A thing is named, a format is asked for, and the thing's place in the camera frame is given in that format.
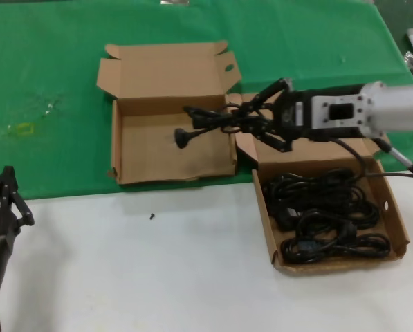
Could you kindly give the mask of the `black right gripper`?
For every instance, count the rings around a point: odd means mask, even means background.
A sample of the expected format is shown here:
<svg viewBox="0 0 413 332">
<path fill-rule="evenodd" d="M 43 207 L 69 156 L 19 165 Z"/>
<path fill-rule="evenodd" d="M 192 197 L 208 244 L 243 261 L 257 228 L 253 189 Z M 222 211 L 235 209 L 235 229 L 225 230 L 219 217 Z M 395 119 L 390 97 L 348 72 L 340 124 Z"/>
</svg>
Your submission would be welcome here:
<svg viewBox="0 0 413 332">
<path fill-rule="evenodd" d="M 280 78 L 256 94 L 250 101 L 242 102 L 232 113 L 237 117 L 249 116 L 252 113 L 264 117 L 261 113 L 266 101 L 279 94 L 273 103 L 273 121 L 266 118 L 242 118 L 233 122 L 232 128 L 237 132 L 249 133 L 254 138 L 280 152 L 292 151 L 292 140 L 299 138 L 312 139 L 311 133 L 311 98 L 313 89 L 292 91 L 290 78 Z M 296 106 L 302 103 L 302 121 L 297 124 Z"/>
</svg>

